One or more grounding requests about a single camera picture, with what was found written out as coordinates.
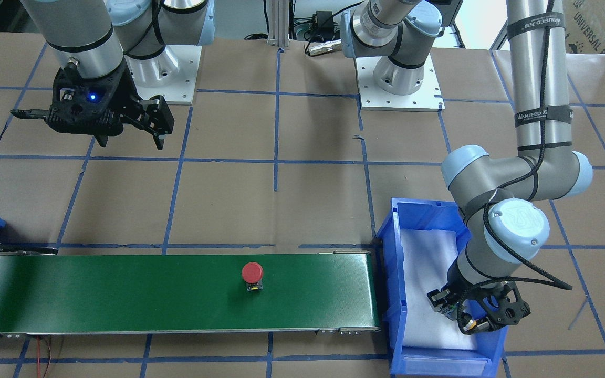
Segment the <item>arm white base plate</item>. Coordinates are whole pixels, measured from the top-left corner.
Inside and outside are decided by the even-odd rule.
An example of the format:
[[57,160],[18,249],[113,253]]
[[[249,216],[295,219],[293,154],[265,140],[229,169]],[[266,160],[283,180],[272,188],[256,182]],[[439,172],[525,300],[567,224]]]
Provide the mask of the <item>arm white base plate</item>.
[[192,105],[202,46],[167,45],[157,57],[125,56],[139,96],[161,95],[169,104]]
[[363,110],[438,112],[446,108],[431,56],[415,69],[396,66],[388,57],[359,57],[354,62]]

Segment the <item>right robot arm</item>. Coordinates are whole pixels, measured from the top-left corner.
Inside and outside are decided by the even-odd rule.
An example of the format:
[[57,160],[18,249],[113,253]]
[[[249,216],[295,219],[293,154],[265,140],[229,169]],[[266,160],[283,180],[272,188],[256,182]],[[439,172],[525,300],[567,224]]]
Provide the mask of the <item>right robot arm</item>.
[[197,59],[182,62],[189,46],[215,36],[213,1],[23,1],[22,5],[57,56],[52,103],[13,109],[20,119],[41,119],[65,134],[93,136],[100,146],[124,125],[148,132],[156,148],[172,134],[175,93],[194,93],[186,74]]

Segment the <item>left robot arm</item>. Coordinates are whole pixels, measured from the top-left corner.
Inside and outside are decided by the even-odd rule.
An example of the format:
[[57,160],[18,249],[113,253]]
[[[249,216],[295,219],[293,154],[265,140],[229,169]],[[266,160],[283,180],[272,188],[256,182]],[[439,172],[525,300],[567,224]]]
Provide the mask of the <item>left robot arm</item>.
[[[442,15],[425,1],[364,1],[343,12],[341,40],[349,58],[379,57],[373,78],[384,91],[418,90]],[[547,241],[549,223],[534,201],[584,192],[593,169],[573,150],[573,110],[565,67],[561,1],[507,2],[512,62],[515,157],[494,159],[476,144],[452,151],[442,163],[447,189],[471,239],[447,271],[447,283],[428,293],[436,312],[465,335],[516,325],[530,307],[513,272],[526,266],[541,285],[571,290],[531,259]]]

